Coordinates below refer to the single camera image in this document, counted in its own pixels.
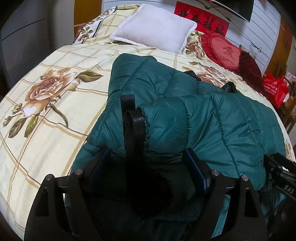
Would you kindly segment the dark green puffer jacket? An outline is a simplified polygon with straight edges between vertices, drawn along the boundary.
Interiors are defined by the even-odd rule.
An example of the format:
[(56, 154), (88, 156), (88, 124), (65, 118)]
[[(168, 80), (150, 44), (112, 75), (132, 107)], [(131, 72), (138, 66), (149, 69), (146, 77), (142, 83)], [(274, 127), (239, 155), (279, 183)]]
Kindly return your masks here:
[(114, 60), (106, 108), (73, 169), (104, 148), (112, 158), (92, 185), (93, 240), (199, 240), (206, 197), (182, 162), (186, 148), (227, 177), (248, 176), (265, 221), (285, 199), (263, 165), (264, 156), (285, 153), (273, 110), (152, 56)]

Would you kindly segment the red shopping bag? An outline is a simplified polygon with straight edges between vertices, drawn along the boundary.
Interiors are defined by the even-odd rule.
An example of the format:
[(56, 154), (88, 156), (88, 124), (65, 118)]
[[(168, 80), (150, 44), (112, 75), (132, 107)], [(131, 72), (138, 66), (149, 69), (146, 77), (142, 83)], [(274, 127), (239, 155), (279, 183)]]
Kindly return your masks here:
[(280, 108), (286, 95), (289, 93), (285, 77), (275, 78), (270, 72), (263, 80), (263, 87), (266, 92), (266, 98), (276, 107)]

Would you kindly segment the floral plaid bed sheet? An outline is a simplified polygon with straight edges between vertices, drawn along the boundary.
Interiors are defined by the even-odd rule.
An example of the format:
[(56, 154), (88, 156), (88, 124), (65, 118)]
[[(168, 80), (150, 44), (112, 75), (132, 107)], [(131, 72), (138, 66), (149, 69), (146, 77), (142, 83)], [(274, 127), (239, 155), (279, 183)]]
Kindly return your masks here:
[(266, 150), (290, 154), (288, 137), (265, 97), (205, 54), (202, 33), (187, 37), (181, 54), (109, 39), (136, 13), (119, 6), (102, 15), (96, 37), (62, 47), (21, 79), (1, 101), (1, 213), (19, 237), (41, 179), (68, 174), (105, 144), (123, 154), (119, 98), (137, 105), (212, 92), (233, 81), (265, 124)]

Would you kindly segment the dark red velvet cushion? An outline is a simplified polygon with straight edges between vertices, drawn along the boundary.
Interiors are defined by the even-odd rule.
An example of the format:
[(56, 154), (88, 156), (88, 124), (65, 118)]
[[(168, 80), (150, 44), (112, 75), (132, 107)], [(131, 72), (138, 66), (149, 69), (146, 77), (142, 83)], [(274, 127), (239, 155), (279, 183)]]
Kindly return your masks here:
[(257, 92), (264, 92), (260, 69), (246, 51), (240, 51), (237, 73), (251, 88)]

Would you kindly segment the red heart-shaped cushion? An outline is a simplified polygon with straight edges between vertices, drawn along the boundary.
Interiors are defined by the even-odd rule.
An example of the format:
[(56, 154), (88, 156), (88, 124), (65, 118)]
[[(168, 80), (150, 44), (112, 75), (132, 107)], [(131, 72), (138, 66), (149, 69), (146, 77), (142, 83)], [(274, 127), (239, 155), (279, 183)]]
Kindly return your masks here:
[(201, 43), (205, 54), (213, 62), (230, 71), (238, 69), (240, 49), (222, 35), (207, 31), (201, 36)]

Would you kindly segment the red calligraphy banner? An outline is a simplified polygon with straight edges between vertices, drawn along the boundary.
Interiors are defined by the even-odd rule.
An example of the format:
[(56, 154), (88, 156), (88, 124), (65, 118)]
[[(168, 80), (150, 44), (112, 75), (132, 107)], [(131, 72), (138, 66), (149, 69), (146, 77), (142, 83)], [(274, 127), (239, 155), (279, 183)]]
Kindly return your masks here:
[(196, 6), (178, 1), (174, 14), (197, 23), (195, 30), (199, 32), (211, 31), (225, 37), (228, 31), (229, 23), (227, 21)]

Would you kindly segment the grey refrigerator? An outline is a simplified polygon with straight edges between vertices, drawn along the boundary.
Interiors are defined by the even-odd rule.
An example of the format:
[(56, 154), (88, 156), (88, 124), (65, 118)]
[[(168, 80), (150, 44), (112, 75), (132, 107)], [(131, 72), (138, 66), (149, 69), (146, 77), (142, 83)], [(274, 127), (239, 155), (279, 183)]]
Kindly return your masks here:
[(1, 84), (11, 89), (56, 49), (74, 41), (74, 1), (1, 1)]

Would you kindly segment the white pillow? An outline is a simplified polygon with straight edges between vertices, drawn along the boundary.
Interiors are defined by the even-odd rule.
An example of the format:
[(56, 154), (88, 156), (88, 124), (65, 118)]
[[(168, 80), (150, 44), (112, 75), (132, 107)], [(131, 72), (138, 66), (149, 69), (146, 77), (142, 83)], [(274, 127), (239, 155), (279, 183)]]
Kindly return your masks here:
[(124, 20), (109, 39), (181, 54), (196, 27), (194, 21), (150, 4), (141, 4), (137, 12)]

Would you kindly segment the black wall television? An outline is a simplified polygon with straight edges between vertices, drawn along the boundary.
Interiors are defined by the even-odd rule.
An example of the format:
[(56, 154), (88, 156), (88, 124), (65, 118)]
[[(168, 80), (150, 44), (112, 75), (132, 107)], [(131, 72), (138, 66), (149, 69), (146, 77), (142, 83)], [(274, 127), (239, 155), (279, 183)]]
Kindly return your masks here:
[(218, 0), (207, 1), (208, 4), (214, 7), (221, 14), (226, 16), (236, 16), (247, 22), (251, 21), (253, 12), (253, 0)]

